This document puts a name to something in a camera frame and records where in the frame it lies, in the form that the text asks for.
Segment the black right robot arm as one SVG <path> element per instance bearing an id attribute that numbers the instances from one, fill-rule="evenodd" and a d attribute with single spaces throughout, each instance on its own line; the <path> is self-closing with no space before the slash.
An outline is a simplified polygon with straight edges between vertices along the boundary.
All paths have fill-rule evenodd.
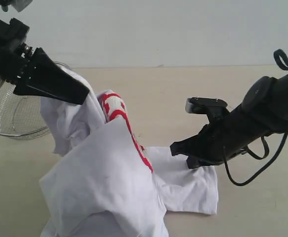
<path id="1" fill-rule="evenodd" d="M 256 139 L 288 129 L 288 74 L 260 78 L 232 111 L 221 99 L 201 97 L 188 98 L 185 110 L 207 115 L 209 123 L 197 135 L 172 143 L 171 154 L 187 156 L 190 169 L 221 165 Z"/>

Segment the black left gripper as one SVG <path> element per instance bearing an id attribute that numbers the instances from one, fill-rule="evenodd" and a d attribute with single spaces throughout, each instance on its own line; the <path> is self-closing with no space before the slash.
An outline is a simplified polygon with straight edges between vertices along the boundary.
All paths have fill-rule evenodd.
<path id="1" fill-rule="evenodd" d="M 42 48 L 25 43 L 30 27 L 12 18 L 0 20 L 0 87 L 17 85 L 18 96 L 40 96 L 72 104 L 84 103 L 89 89 L 57 66 Z"/>

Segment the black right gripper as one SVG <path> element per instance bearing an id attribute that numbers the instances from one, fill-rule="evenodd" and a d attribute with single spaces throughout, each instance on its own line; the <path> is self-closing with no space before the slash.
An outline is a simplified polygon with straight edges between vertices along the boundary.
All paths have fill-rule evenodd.
<path id="1" fill-rule="evenodd" d="M 197 135 L 170 145 L 172 156 L 188 156 L 189 169 L 221 165 L 224 159 L 238 155 L 247 145 L 245 127 L 239 123 L 242 116 L 237 110 L 219 117 L 208 115 L 208 118 L 209 124 Z"/>

